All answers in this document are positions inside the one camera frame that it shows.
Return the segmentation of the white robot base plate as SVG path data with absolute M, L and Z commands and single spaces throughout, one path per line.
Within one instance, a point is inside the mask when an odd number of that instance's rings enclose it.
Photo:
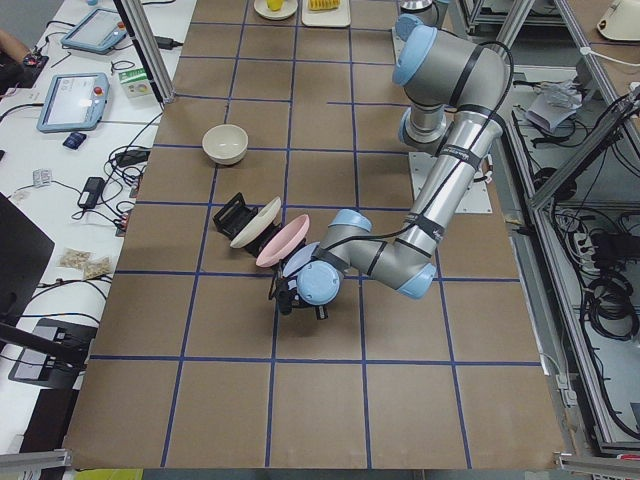
M 436 159 L 423 152 L 408 154 L 409 170 L 412 182 L 413 198 L 417 199 L 427 176 L 435 165 Z M 492 214 L 493 209 L 488 192 L 488 185 L 492 181 L 493 159 L 488 154 L 474 174 L 466 191 L 456 208 L 457 214 Z

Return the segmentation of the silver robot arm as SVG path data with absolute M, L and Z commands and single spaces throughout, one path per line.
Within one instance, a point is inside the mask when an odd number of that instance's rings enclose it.
M 449 0 L 406 0 L 399 2 L 399 8 L 401 13 L 415 15 L 429 26 L 441 27 L 449 4 Z
M 289 262 L 274 276 L 270 297 L 278 311 L 313 308 L 319 319 L 351 268 L 412 299 L 422 298 L 436 274 L 431 258 L 492 143 L 511 87 L 514 61 L 501 42 L 476 44 L 415 15 L 402 14 L 395 33 L 404 46 L 392 80 L 411 105 L 398 136 L 430 154 L 435 164 L 402 227 L 375 235 L 364 215 L 340 210 L 303 265 Z

